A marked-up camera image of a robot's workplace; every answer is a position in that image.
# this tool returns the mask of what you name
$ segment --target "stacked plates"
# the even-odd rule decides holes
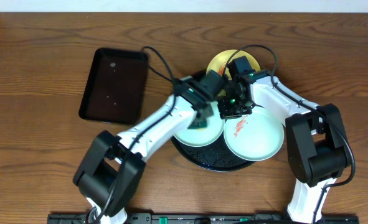
[[[218,54],[207,70],[213,69],[221,74],[235,51]],[[239,52],[234,58],[241,56],[248,58],[253,69],[260,69],[257,61],[246,52]],[[220,119],[217,102],[210,104],[214,115],[207,118],[206,128],[186,129],[171,139],[186,159],[206,169],[233,171],[268,159],[279,151],[285,136],[283,125],[268,110],[256,106],[252,114],[225,121]]]

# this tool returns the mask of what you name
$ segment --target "white plate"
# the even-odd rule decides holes
[[[174,135],[181,143],[192,146],[202,147],[213,143],[224,130],[225,120],[220,118],[217,102],[211,102],[213,116],[206,118],[207,127],[200,129],[186,129]]]
[[[248,161],[262,161],[275,155],[283,144],[282,124],[268,110],[256,106],[253,113],[227,120],[224,139],[228,148]]]

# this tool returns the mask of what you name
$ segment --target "green connector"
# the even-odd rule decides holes
[[[167,217],[160,217],[159,224],[167,224]]]

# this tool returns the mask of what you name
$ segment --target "yellow plate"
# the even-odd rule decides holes
[[[214,71],[216,71],[218,74],[220,74],[222,76],[222,70],[225,67],[225,64],[227,63],[227,60],[229,59],[229,57],[231,57],[231,55],[233,55],[237,50],[226,50],[224,52],[219,53],[217,56],[215,56],[213,58],[213,60],[211,60],[209,66],[207,67],[207,71],[208,72],[210,69],[213,69]],[[251,56],[249,53],[241,51],[238,52],[237,54],[235,54],[235,56],[231,59],[231,61],[235,58],[239,58],[241,56],[246,56],[247,60],[250,62],[250,65],[252,66],[252,68],[256,71],[260,70],[260,65],[258,64],[258,62],[256,61],[256,59]],[[230,79],[231,78],[231,74],[227,70],[225,71],[225,73],[228,75],[228,77]]]

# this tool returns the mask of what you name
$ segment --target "black wire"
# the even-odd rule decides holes
[[[86,220],[86,223],[87,224],[97,224],[97,223],[101,223],[101,219],[102,217],[105,215],[106,211],[109,209],[113,199],[113,195],[115,194],[115,191],[116,191],[116,185],[117,185],[117,182],[116,181],[113,181],[112,183],[112,187],[111,187],[111,190],[110,190],[110,193],[109,193],[109,196],[108,196],[108,199],[106,200],[106,204],[105,204],[105,207],[102,209],[102,211],[99,213],[99,216],[97,216],[97,218],[92,221],[91,223],[88,222],[88,220]]]
[[[146,64],[146,66],[148,66],[148,68],[149,68],[152,72],[154,72],[155,74],[159,75],[160,77],[162,77],[162,78],[164,78],[165,80],[167,80],[167,81],[169,81],[169,82],[171,82],[171,83],[172,83],[172,80],[174,79],[174,77],[171,75],[171,74],[172,74],[172,73],[171,73],[171,69],[170,69],[170,67],[168,66],[168,64],[167,64],[167,62],[165,61],[165,59],[164,59],[164,58],[161,56],[161,54],[160,54],[156,49],[154,49],[153,47],[151,47],[151,46],[144,46],[144,47],[141,49],[141,52],[144,52],[144,50],[145,50],[145,49],[152,50],[156,55],[158,55],[158,57],[161,59],[161,61],[163,62],[164,66],[166,67],[167,71],[169,72],[171,79],[170,79],[170,78],[167,78],[167,77],[166,77],[165,75],[163,75],[162,73],[160,73],[160,72],[156,71],[152,66],[150,66],[150,65],[149,65],[149,63],[147,63],[147,62],[145,61],[145,58],[143,58],[143,61],[144,61],[144,63]]]
[[[147,132],[147,131],[149,131],[151,128],[153,128],[155,125],[157,125],[160,121],[162,121],[164,118],[166,118],[167,116],[169,116],[169,115],[171,115],[171,112],[173,111],[173,109],[174,109],[174,107],[175,107],[175,105],[176,105],[176,98],[177,98],[177,96],[175,95],[175,93],[174,93],[174,88],[175,88],[175,79],[174,79],[174,75],[172,74],[172,71],[171,71],[171,69],[170,69],[170,66],[167,64],[167,61],[163,58],[163,56],[156,50],[156,49],[154,49],[153,47],[150,47],[150,46],[145,46],[145,47],[143,47],[142,49],[141,49],[141,52],[144,52],[144,50],[145,49],[149,49],[149,50],[152,50],[159,58],[160,58],[160,60],[163,62],[163,64],[164,64],[164,66],[166,67],[166,69],[167,69],[167,71],[168,71],[168,73],[170,74],[170,77],[171,77],[171,79],[168,79],[167,77],[165,77],[164,75],[162,75],[161,73],[159,73],[159,72],[157,72],[154,68],[152,68],[152,67],[150,67],[149,65],[148,65],[148,68],[149,69],[151,69],[152,70],[152,72],[154,72],[154,73],[156,73],[156,74],[158,74],[158,75],[160,75],[161,77],[163,77],[163,78],[165,78],[165,79],[167,79],[167,80],[169,80],[171,83],[172,83],[172,89],[173,89],[173,95],[174,95],[174,98],[173,98],[173,100],[172,100],[172,105],[171,105],[171,107],[170,107],[170,109],[169,109],[169,111],[165,114],[165,115],[163,115],[162,117],[160,117],[158,120],[156,120],[155,122],[153,122],[151,125],[149,125],[147,128],[145,128],[144,130],[142,130],[135,138],[134,138],[134,140],[133,140],[133,142],[130,144],[130,146],[129,146],[129,148],[128,148],[128,150],[129,151],[131,151],[132,149],[133,149],[133,147],[134,147],[134,145],[137,143],[137,142],[139,142],[139,139]],[[103,208],[103,210],[100,212],[100,214],[99,214],[99,216],[97,217],[97,219],[94,221],[94,222],[91,222],[91,223],[88,223],[87,222],[87,224],[98,224],[98,223],[100,223],[100,221],[101,221],[101,218],[102,218],[102,216],[104,216],[105,215],[105,213],[106,213],[106,211],[109,209],[109,206],[111,205],[111,203],[112,203],[112,201],[113,201],[113,199],[112,199],[112,197],[113,197],[113,194],[115,193],[115,191],[116,191],[116,186],[117,186],[117,183],[116,183],[116,181],[114,181],[113,183],[112,183],[113,185],[112,185],[112,187],[111,187],[111,191],[110,191],[110,193],[109,193],[109,196],[108,196],[108,199],[107,199],[107,201],[106,201],[106,204],[105,204],[105,207]]]
[[[225,70],[227,69],[228,67],[228,64],[230,62],[230,60],[240,51],[246,49],[246,48],[249,48],[249,47],[260,47],[260,48],[263,48],[263,49],[266,49],[268,50],[272,55],[273,55],[273,58],[275,59],[275,63],[274,63],[274,66],[273,66],[273,70],[271,72],[271,83],[273,85],[274,88],[276,88],[280,93],[282,93],[283,95],[285,95],[286,97],[288,97],[289,99],[293,100],[295,103],[297,103],[299,106],[302,106],[310,111],[313,111],[315,113],[318,114],[318,116],[320,118],[322,118],[323,121],[327,122],[328,125],[330,125],[330,127],[333,128],[333,131],[335,131],[339,136],[340,138],[342,139],[343,143],[346,145],[346,148],[348,150],[348,154],[350,156],[350,162],[351,162],[351,173],[349,175],[349,177],[340,182],[340,183],[335,183],[335,184],[327,184],[325,185],[324,187],[322,187],[322,192],[321,192],[321,195],[319,196],[319,199],[318,199],[318,202],[317,202],[317,205],[316,205],[316,208],[315,208],[315,211],[314,211],[314,216],[313,216],[313,223],[316,222],[316,214],[319,210],[319,206],[321,206],[321,202],[322,202],[322,198],[324,196],[324,194],[327,192],[327,188],[328,187],[339,187],[339,186],[343,186],[345,184],[348,184],[355,176],[355,173],[356,173],[356,162],[355,162],[355,159],[354,159],[354,155],[352,153],[352,149],[350,147],[350,144],[348,143],[346,137],[343,135],[343,133],[339,130],[339,128],[328,118],[326,117],[325,115],[323,115],[321,112],[319,112],[318,110],[306,105],[303,103],[302,100],[297,100],[295,98],[293,98],[292,96],[290,96],[289,94],[287,94],[285,91],[283,91],[277,83],[275,83],[274,81],[274,75],[275,75],[275,72],[276,72],[276,69],[278,68],[278,56],[277,54],[269,47],[267,46],[264,46],[264,45],[257,45],[257,44],[252,44],[252,45],[247,45],[247,46],[244,46],[242,47],[241,49],[237,50],[235,53],[233,53],[231,55],[231,57],[228,59],[227,63],[225,64],[225,67],[224,67],[224,70],[223,70],[223,74],[225,73]]]

